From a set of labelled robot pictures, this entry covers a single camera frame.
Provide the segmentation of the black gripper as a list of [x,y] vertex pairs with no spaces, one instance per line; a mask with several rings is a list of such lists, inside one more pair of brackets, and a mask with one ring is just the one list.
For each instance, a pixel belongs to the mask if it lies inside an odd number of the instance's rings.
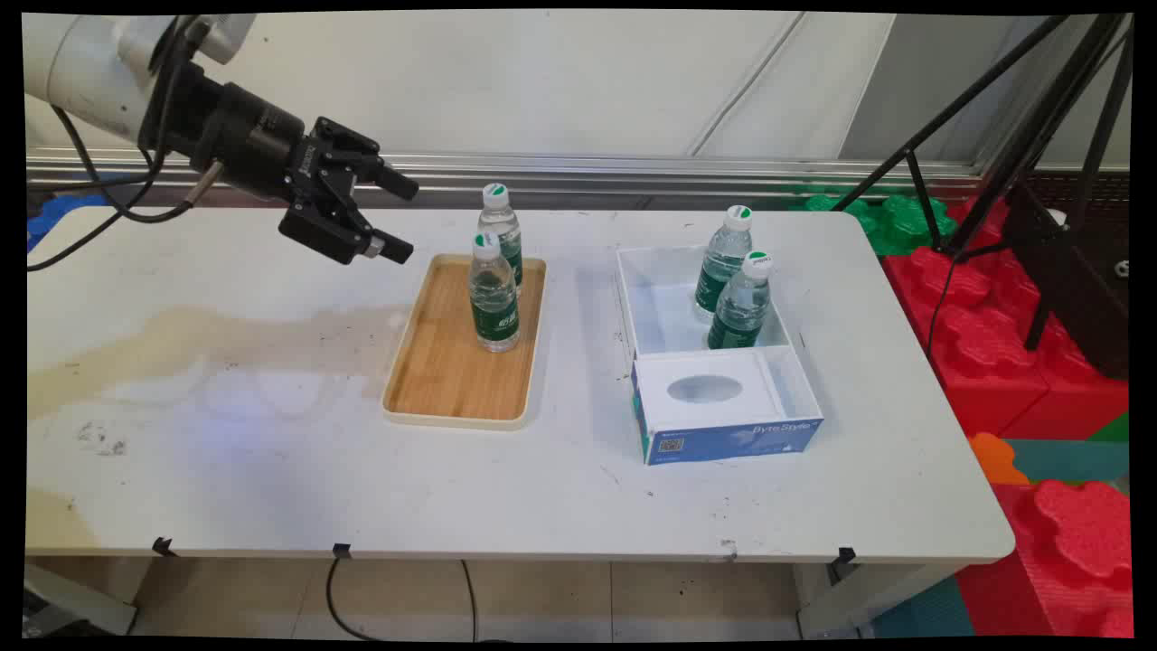
[[[220,179],[233,188],[289,204],[278,234],[334,262],[348,265],[359,256],[408,262],[413,244],[373,227],[348,194],[323,185],[294,199],[286,178],[303,136],[305,124],[297,116],[235,83],[194,80],[185,86],[185,156],[192,169],[207,172],[220,164]],[[373,136],[326,117],[315,120],[310,136],[319,147],[323,172],[352,173],[401,201],[417,198],[420,185],[386,164]]]

